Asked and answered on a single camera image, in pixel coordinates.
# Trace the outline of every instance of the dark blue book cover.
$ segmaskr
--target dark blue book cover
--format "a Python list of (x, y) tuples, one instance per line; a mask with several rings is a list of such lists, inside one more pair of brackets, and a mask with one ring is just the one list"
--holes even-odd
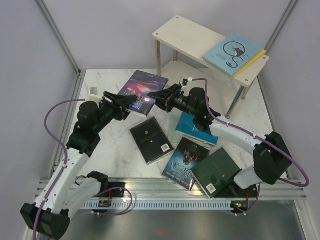
[(176, 132), (182, 135), (188, 136), (190, 138), (202, 141), (206, 144), (215, 146), (218, 142), (218, 137), (214, 135), (209, 135), (203, 131), (199, 131), (194, 125), (194, 116), (191, 116), (185, 112), (182, 113), (180, 120), (175, 128)]
[(205, 159), (208, 154), (208, 149), (183, 137), (162, 175), (191, 191), (195, 179), (190, 169)]
[(147, 117), (156, 103), (155, 99), (148, 97), (148, 93), (163, 90), (168, 81), (169, 79), (167, 78), (137, 70), (118, 94), (122, 96), (137, 96), (138, 99), (127, 110), (142, 117)]

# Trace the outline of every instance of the blue book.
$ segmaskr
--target blue book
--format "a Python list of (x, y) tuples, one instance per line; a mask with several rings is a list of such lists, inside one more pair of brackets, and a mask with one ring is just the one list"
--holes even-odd
[(234, 76), (262, 49), (258, 44), (235, 32), (203, 55), (203, 59)]
[(209, 135), (203, 131), (199, 131), (193, 123), (194, 117), (183, 112), (180, 120), (175, 128), (175, 131), (188, 136), (189, 138), (196, 139), (206, 144), (215, 146), (218, 142), (218, 137)]
[(208, 149), (183, 137), (162, 175), (191, 191), (195, 179), (190, 169), (205, 159), (208, 154)]
[(127, 108), (127, 111), (146, 118), (156, 103), (155, 99), (148, 97), (148, 93), (163, 90), (168, 81), (168, 78), (137, 70), (118, 94), (137, 96), (137, 100)]

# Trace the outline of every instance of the red wire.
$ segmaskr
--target red wire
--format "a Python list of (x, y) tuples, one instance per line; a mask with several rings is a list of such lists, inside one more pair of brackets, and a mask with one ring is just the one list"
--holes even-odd
[(246, 195), (246, 200), (245, 200), (245, 202), (244, 202), (244, 203), (246, 204), (246, 203), (249, 201), (249, 193), (248, 193), (248, 192), (246, 192), (246, 193), (245, 193), (245, 195)]

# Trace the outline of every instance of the green book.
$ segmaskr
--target green book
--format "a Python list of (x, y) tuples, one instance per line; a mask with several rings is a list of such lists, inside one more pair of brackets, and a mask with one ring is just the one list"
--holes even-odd
[(212, 199), (228, 185), (229, 180), (239, 170), (226, 150), (220, 148), (190, 171), (206, 195)]

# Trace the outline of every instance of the robotic arm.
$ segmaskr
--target robotic arm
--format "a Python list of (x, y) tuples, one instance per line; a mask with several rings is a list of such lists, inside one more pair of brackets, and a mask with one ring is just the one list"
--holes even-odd
[(207, 106), (206, 92), (203, 88), (192, 88), (189, 96), (184, 96), (182, 87), (186, 86), (187, 83), (188, 80), (184, 79), (179, 85), (175, 84), (168, 89), (151, 92), (148, 96), (156, 99), (155, 104), (168, 113), (171, 112), (173, 108), (177, 108), (194, 116), (193, 123), (200, 131), (223, 138), (253, 156), (254, 165), (241, 170), (233, 179), (234, 183), (240, 189), (247, 189), (261, 182), (270, 185), (275, 184), (288, 167), (290, 167), (292, 162), (259, 140), (258, 137), (272, 143), (290, 156), (289, 150), (281, 135), (273, 131), (269, 135), (254, 132), (253, 136), (249, 136), (241, 127), (230, 127), (232, 123), (222, 117), (220, 113), (215, 112)]
[[(275, 184), (291, 165), (291, 161), (255, 137), (266, 139), (290, 154), (282, 137), (276, 132), (269, 135), (255, 133), (250, 137), (237, 128), (229, 127), (228, 120), (210, 108), (209, 110), (215, 116), (213, 118), (208, 111), (203, 88), (193, 88), (190, 90), (189, 96), (184, 96), (182, 86), (187, 82), (184, 80), (182, 84), (175, 84), (168, 89), (149, 93), (148, 96), (154, 98), (155, 104), (168, 113), (173, 108), (177, 108), (193, 115), (193, 123), (200, 131), (224, 138), (253, 155), (254, 165), (241, 170), (233, 179), (233, 183), (239, 189), (247, 189), (261, 182)], [(98, 105), (94, 101), (86, 101), (81, 104), (77, 114), (78, 122), (75, 124), (66, 145), (69, 155), (67, 164), (62, 161), (35, 202), (33, 204), (25, 203), (20, 211), (30, 229), (34, 229), (36, 215), (40, 211), (36, 231), (50, 238), (60, 239), (66, 233), (75, 213), (92, 196), (109, 188), (108, 176), (94, 171), (87, 175), (81, 186), (68, 195), (77, 174), (100, 142), (100, 131), (113, 119), (117, 121), (127, 119), (129, 112), (126, 109), (136, 99), (136, 96), (119, 96), (105, 91), (104, 97), (99, 99)], [(45, 196), (51, 186), (54, 187), (46, 199)]]

